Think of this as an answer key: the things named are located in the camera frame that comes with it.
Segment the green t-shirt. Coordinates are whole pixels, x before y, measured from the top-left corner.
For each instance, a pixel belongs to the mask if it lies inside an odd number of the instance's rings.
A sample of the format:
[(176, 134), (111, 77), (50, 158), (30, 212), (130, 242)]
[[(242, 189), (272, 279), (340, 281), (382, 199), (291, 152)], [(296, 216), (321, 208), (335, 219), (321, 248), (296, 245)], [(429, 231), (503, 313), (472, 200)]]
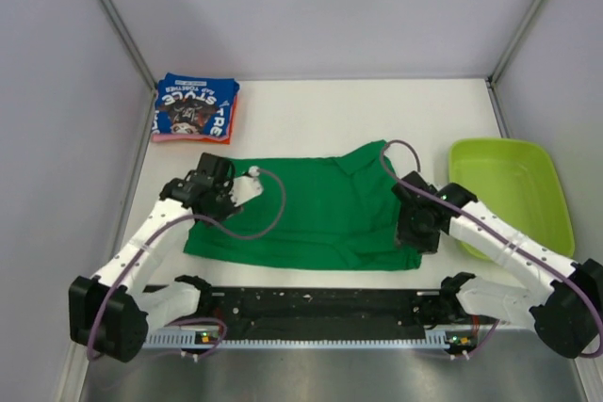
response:
[(412, 247), (396, 244), (399, 200), (392, 193), (384, 141), (331, 157), (247, 158), (236, 172), (270, 171), (261, 196), (219, 229), (190, 229), (185, 254), (244, 265), (328, 271), (399, 271), (421, 266)]

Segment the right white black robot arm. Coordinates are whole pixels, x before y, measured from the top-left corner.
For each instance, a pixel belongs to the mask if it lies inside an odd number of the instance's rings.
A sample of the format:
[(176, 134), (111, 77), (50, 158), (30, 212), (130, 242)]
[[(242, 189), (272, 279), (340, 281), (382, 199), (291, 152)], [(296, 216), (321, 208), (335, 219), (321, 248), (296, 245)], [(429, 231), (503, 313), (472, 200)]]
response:
[(442, 188), (412, 171), (392, 188), (400, 202), (397, 238), (431, 253), (446, 234), (477, 249), (518, 281), (510, 286), (467, 272), (443, 280), (441, 314), (459, 323), (485, 315), (534, 332), (555, 353), (598, 358), (602, 339), (602, 265), (579, 263), (536, 242), (494, 214), (456, 183)]

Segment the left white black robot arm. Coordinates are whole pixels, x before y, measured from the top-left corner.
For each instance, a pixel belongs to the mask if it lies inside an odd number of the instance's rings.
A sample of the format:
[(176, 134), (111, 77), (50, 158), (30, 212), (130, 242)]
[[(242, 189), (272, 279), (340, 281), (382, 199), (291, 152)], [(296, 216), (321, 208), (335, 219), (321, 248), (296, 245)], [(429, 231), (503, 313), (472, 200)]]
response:
[(150, 278), (174, 244), (199, 220), (222, 223), (263, 191), (258, 171), (235, 174), (232, 160), (205, 153), (196, 169), (167, 182), (151, 212), (122, 249), (90, 277), (77, 277), (68, 291), (73, 342), (89, 355), (130, 362), (148, 335), (187, 317), (207, 321), (214, 310), (211, 286), (199, 277), (180, 276), (147, 291)]

